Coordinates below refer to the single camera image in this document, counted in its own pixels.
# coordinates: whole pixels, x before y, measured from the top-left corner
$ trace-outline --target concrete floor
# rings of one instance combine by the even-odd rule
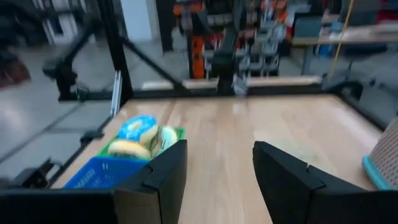
[[[188,78],[184,53],[162,55],[158,42],[139,46],[176,78]],[[57,87],[43,75],[41,66],[61,50],[50,47],[18,50],[21,60],[30,70],[32,81],[0,89],[0,177],[13,178],[22,169],[37,166],[49,157],[65,162],[78,149],[80,136],[87,130],[96,129],[109,116],[108,101],[83,104],[60,104],[57,101]],[[149,80],[161,79],[130,51],[125,50],[125,53],[133,88]],[[385,60],[376,58],[368,63],[374,67],[375,62],[383,63]],[[283,59],[280,74],[299,75],[299,63]],[[330,60],[316,60],[312,69],[314,73],[322,74],[328,66]],[[113,85],[113,64],[104,44],[87,45],[75,59],[73,67],[79,74],[79,81],[90,88],[104,89]],[[386,74],[391,77],[394,71]],[[368,88],[365,96],[361,103],[387,121],[398,109],[396,100],[380,90]]]

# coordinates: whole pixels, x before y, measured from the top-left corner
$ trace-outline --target glazed donut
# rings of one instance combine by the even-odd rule
[[[153,116],[140,115],[124,123],[118,133],[119,139],[126,139],[144,145],[156,136],[159,127]]]
[[[157,144],[152,148],[152,157],[156,157],[166,151],[170,146],[178,141],[177,133],[172,127],[162,127],[160,129],[160,134],[158,135]]]
[[[151,159],[150,151],[140,144],[127,140],[115,140],[108,147],[108,154],[115,156],[128,156],[139,159]]]

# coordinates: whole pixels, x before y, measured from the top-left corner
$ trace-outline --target wooden tabletop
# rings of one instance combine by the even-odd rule
[[[252,164],[254,141],[266,141],[362,188],[361,168],[380,132],[335,96],[267,96],[131,100],[53,188],[62,187],[129,118],[152,114],[160,124],[184,127],[187,184],[181,224],[272,223]]]
[[[292,45],[318,45],[318,44],[338,44],[341,38],[342,44],[375,44],[398,42],[397,32],[380,32],[382,25],[349,27],[343,35],[321,35],[319,37],[291,37],[286,39]]]

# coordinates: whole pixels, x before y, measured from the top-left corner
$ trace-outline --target green basket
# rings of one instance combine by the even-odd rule
[[[178,140],[181,140],[181,139],[184,139],[184,138],[185,138],[185,128],[174,128],[174,130],[175,130],[175,132],[176,132],[176,134],[177,134]],[[116,140],[117,138],[118,138],[117,136],[113,137],[113,138],[107,143],[107,145],[105,145],[105,147],[102,148],[102,149],[100,150],[100,152],[97,154],[97,156],[110,156],[110,155],[108,154],[109,146],[110,146],[111,143],[112,143],[114,140]]]

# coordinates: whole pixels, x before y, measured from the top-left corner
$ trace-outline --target yellow cable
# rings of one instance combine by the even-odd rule
[[[347,12],[347,16],[346,16],[346,22],[344,23],[343,30],[341,31],[340,41],[338,42],[335,59],[333,60],[333,65],[331,66],[331,69],[330,69],[330,74],[328,76],[328,81],[333,77],[333,75],[335,73],[335,69],[336,69],[336,65],[337,65],[337,58],[338,58],[338,55],[340,53],[340,48],[341,48],[341,41],[342,41],[344,33],[345,33],[346,29],[347,29],[349,17],[351,16],[351,11],[353,10],[354,2],[355,2],[355,0],[351,0],[349,2],[348,12]]]

